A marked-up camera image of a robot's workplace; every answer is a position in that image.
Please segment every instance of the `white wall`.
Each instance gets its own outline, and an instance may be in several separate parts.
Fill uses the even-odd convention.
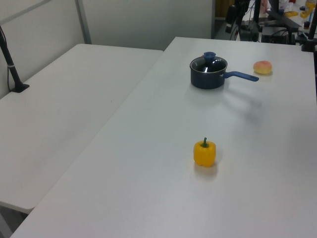
[[[22,82],[73,46],[84,43],[75,0],[49,1],[3,24],[2,29]],[[7,93],[6,62],[0,51],[0,98]]]
[[[165,50],[176,37],[211,38],[214,0],[82,0],[92,44]]]

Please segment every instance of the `pot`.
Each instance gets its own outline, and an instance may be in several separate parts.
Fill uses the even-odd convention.
[[[205,52],[202,57],[194,59],[190,63],[190,80],[198,88],[213,89],[224,84],[226,78],[237,76],[253,82],[259,80],[258,77],[233,71],[226,72],[228,63],[225,59],[216,57],[214,52]]]

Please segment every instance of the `table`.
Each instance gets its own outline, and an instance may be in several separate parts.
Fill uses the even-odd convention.
[[[273,74],[198,89],[189,64],[204,51]],[[211,168],[193,161],[204,137]],[[316,141],[312,53],[175,38],[12,238],[314,237]]]
[[[0,100],[0,205],[29,213],[161,51],[77,45]]]

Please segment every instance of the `yellow bell pepper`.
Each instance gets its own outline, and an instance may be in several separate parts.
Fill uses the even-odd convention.
[[[216,145],[207,141],[205,137],[204,141],[199,141],[194,146],[194,161],[196,164],[204,167],[210,167],[213,165],[216,159]]]

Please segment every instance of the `blue handle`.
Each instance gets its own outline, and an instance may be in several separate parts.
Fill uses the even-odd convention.
[[[246,74],[246,73],[241,73],[241,72],[237,72],[237,71],[232,71],[232,72],[228,72],[228,73],[224,73],[223,74],[223,78],[229,78],[231,76],[237,76],[239,78],[244,78],[253,82],[257,82],[259,80],[258,77]]]

